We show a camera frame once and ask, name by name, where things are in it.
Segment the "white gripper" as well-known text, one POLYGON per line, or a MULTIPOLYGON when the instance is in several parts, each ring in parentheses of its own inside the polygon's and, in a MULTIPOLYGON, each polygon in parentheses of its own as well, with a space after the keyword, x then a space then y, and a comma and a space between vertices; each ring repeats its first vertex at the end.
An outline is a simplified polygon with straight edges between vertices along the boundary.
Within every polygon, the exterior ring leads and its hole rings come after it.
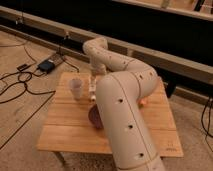
MULTIPOLYGON (((91 75, 93 77, 103 76, 105 74, 106 74, 105 66, 91 68, 91 75)), ((95 82, 94 82, 94 79, 92 76, 89 77, 89 89, 88 90, 89 90, 90 100, 95 101, 95 82)))

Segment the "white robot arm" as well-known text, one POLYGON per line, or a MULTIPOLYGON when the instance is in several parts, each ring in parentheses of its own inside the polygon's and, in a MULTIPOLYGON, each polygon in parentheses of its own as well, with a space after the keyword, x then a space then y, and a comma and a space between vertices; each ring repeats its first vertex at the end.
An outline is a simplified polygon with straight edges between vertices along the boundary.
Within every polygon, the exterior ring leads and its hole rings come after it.
POLYGON ((103 37, 83 44, 91 72, 100 79, 96 104, 118 171, 166 171, 138 102, 158 86, 155 69, 108 49, 103 37))

